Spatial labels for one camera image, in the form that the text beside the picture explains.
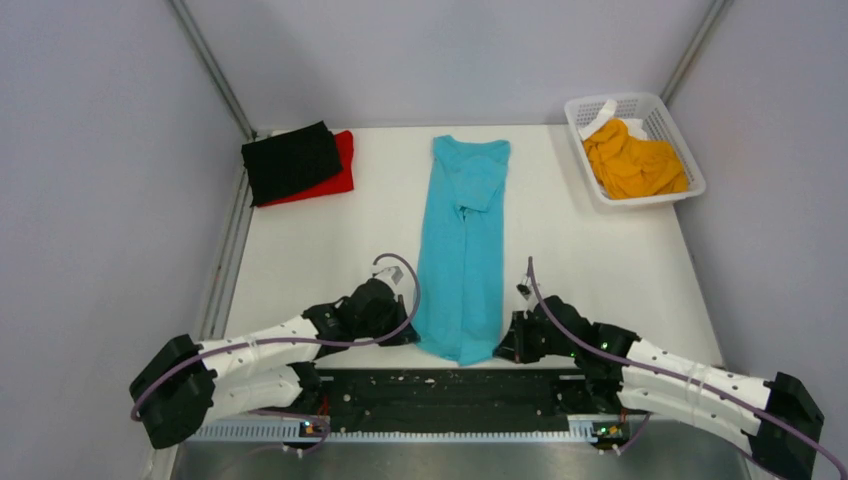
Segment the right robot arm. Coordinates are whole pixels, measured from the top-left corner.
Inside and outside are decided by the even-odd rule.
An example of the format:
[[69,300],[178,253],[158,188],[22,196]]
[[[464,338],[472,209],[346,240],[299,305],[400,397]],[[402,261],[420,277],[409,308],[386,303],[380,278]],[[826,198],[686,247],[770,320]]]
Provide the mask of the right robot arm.
[[813,474],[824,415],[787,373],[748,377],[686,359],[630,330],[593,323],[557,296],[514,312],[494,354],[517,364],[570,357],[600,412],[659,414],[730,442],[775,476]]

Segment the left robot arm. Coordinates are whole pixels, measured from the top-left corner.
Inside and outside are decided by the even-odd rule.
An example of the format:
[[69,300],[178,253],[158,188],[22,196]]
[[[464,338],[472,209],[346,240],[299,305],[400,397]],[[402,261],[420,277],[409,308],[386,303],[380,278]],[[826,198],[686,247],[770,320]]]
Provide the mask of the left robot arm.
[[204,342],[176,336],[130,383],[131,418],[160,450],[233,415],[266,408],[308,413],[321,397],[317,360],[357,344],[414,344],[414,314],[393,281],[374,277],[264,330]]

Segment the cyan t-shirt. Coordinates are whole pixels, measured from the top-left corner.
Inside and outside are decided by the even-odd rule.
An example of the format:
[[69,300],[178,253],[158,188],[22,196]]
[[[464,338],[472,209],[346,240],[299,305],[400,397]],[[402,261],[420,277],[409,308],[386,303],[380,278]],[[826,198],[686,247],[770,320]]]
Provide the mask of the cyan t-shirt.
[[432,142],[418,260],[420,347],[470,366],[490,359],[504,320],[504,203],[511,144]]

